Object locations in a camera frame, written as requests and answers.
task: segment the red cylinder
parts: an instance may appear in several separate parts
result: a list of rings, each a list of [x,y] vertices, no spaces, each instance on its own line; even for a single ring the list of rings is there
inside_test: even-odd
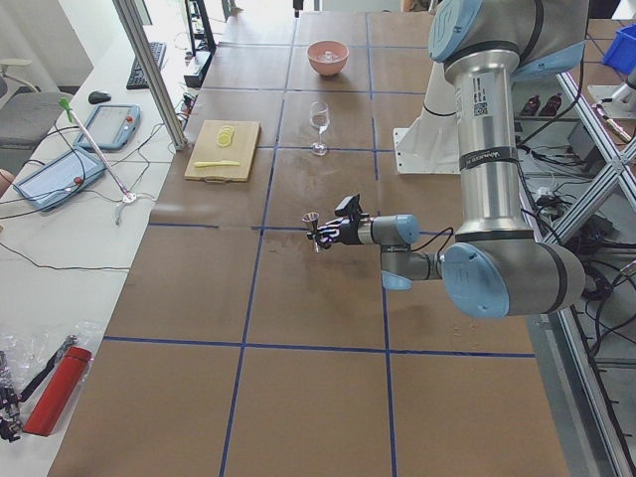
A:
[[[42,393],[22,430],[29,434],[51,435],[73,389],[83,375],[90,351],[71,346],[58,364],[51,381]]]

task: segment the black mouse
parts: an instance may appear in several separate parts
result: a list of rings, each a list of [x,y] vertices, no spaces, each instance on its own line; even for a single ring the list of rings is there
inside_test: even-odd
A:
[[[88,102],[90,104],[100,104],[101,102],[110,101],[110,93],[106,91],[93,91],[88,95]]]

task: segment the brown table surface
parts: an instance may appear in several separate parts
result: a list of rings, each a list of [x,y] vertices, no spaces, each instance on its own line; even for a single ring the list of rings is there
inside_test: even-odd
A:
[[[458,177],[395,166],[429,26],[415,13],[230,19],[186,132],[260,121],[250,180],[185,181],[192,148],[175,155],[51,476],[568,475],[522,317],[470,319],[439,282],[385,292],[375,247],[315,254],[300,222],[361,193],[373,214],[415,214],[422,239],[461,224]],[[592,22],[591,43],[620,26]],[[351,48],[332,79],[305,58],[325,38]],[[319,98],[322,158],[308,150]]]

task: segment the blue joint cap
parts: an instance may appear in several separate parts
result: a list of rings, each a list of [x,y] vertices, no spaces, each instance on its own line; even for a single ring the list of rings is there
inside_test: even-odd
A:
[[[405,291],[410,290],[412,280],[389,271],[382,270],[382,286],[386,290]]]
[[[404,243],[415,243],[419,239],[419,224],[415,216],[396,216],[396,230]]]
[[[539,80],[568,72],[580,63],[585,51],[585,41],[554,52],[517,68],[512,73],[514,81]]]
[[[473,318],[503,318],[510,309],[506,283],[491,258],[470,243],[444,254],[444,287],[455,306]]]
[[[441,4],[428,34],[431,58],[441,63],[457,51],[475,21],[482,1],[459,0]]]

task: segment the white table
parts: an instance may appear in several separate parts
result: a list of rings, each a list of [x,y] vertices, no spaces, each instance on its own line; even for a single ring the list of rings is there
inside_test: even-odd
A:
[[[110,103],[134,103],[141,107],[141,122],[136,134],[126,147],[108,154],[111,163],[123,159],[145,141],[161,117],[148,89],[127,90],[126,80],[130,72],[133,53],[127,38],[122,35],[95,67],[72,101],[72,107],[80,118],[86,119],[93,106],[87,102],[88,94],[105,89],[112,95]],[[171,99],[176,105],[185,90],[183,84],[182,53],[169,50],[162,70]],[[61,114],[58,127],[69,126],[65,114]],[[69,142],[77,133],[65,132]],[[68,149],[67,144],[55,134],[43,141],[33,159],[49,162]],[[149,167],[142,180],[134,188],[137,193],[157,197],[166,174],[174,148],[165,128],[159,131],[143,147]],[[113,166],[127,187],[139,177],[146,162],[133,153],[123,162]],[[28,164],[18,179],[41,166]],[[113,200],[122,197],[112,177],[107,173],[89,189]],[[98,194],[86,192],[49,213],[35,213],[16,219],[1,218],[33,212],[24,201],[7,204],[19,199],[10,189],[0,201],[0,242],[24,253],[39,264],[58,267],[129,267],[137,251],[148,222],[153,201],[140,199],[126,206],[118,227],[114,221],[115,204]],[[38,268],[26,259],[0,247],[0,349],[7,346],[7,337],[14,336],[17,343],[32,345],[43,363],[33,360],[32,373],[44,367],[49,357],[58,349],[64,338],[79,333],[79,345],[96,352],[103,331],[117,301],[126,278],[126,270],[57,271]],[[14,347],[13,355],[23,349]],[[8,348],[11,359],[12,348]],[[16,370],[16,380],[28,381],[27,371]],[[24,419],[28,418],[46,383],[42,384],[29,401],[21,406]],[[50,437],[22,434],[17,442],[0,441],[0,462],[3,475],[44,476],[48,473],[58,452],[81,386],[65,409]]]

